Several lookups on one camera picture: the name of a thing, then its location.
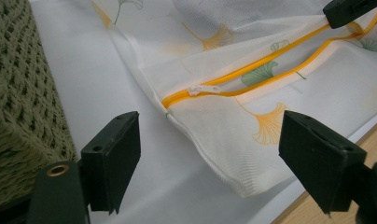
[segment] zipper slider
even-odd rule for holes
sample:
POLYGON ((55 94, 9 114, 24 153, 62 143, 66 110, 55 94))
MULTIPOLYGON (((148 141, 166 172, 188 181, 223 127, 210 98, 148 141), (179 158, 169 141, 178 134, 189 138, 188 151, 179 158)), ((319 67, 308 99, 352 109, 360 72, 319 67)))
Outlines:
POLYGON ((200 92, 211 92, 211 93, 221 93, 221 89, 218 86, 204 86, 204 85, 197 85, 188 88, 188 94, 190 96, 196 96, 200 94, 200 92))

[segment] white surface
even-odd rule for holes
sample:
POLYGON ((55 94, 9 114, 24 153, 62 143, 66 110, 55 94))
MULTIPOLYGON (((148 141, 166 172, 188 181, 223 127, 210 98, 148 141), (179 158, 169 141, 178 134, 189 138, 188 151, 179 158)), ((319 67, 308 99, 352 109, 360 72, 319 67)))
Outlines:
POLYGON ((91 213, 91 223, 270 223, 303 192, 289 179, 239 198, 141 92, 90 1, 32 7, 77 151, 115 116, 140 113, 142 157, 120 213, 91 213))

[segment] ginkgo leaf print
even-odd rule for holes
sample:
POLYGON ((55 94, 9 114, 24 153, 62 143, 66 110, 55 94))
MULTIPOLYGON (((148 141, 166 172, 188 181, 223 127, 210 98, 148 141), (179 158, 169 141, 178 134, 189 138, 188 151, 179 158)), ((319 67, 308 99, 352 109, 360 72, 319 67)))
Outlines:
POLYGON ((363 46, 363 49, 377 52, 377 41, 369 38, 363 38, 359 40, 360 44, 363 46))
POLYGON ((253 134, 253 138, 258 143, 262 145, 279 143, 285 110, 287 110, 287 106, 278 103, 272 112, 263 115, 254 115, 258 120, 258 133, 253 134))
POLYGON ((191 33, 196 39, 202 42, 203 50, 216 49, 219 47, 223 47, 223 46, 231 44, 234 40, 234 35, 232 31, 229 29, 229 27, 227 27, 226 24, 220 24, 220 26, 218 27, 217 33, 208 39, 199 38, 197 35, 194 34, 194 32, 192 32, 187 27, 187 25, 184 22, 182 22, 182 24, 189 33, 191 33))
POLYGON ((286 47, 289 44, 290 43, 287 40, 282 40, 280 42, 273 43, 271 45, 271 50, 272 50, 272 52, 276 52, 277 50, 282 49, 282 48, 286 47))
POLYGON ((102 22, 104 23, 105 28, 108 28, 111 22, 110 18, 93 2, 92 2, 92 7, 95 10, 95 12, 98 14, 99 18, 101 18, 102 22))
POLYGON ((274 61, 263 64, 262 66, 242 75, 241 81, 246 86, 250 87, 256 85, 264 80, 273 77, 272 69, 278 65, 274 61))
MULTIPOLYGON (((143 0, 118 0, 118 2, 119 2, 119 12, 121 11, 121 6, 124 3, 133 3, 134 5, 136 5, 137 9, 142 9, 143 7, 143 0)), ((119 13, 117 14, 116 20, 114 22, 115 24, 118 18, 119 18, 119 13)))

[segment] olive green knitted fabric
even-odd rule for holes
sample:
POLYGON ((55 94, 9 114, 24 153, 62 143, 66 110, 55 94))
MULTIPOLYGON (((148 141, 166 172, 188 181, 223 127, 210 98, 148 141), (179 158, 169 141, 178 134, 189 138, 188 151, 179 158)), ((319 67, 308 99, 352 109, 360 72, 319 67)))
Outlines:
POLYGON ((0 0, 0 205, 75 149, 26 0, 0 0))

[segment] metal grommet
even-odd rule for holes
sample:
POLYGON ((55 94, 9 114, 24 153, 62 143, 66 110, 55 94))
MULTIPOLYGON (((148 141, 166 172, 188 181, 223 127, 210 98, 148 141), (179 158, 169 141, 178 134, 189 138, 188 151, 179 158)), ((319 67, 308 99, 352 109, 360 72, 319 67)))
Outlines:
POLYGON ((69 166, 66 164, 62 165, 56 165, 54 167, 51 167, 47 170, 47 175, 48 176, 58 176, 58 175, 63 175, 69 170, 69 166))

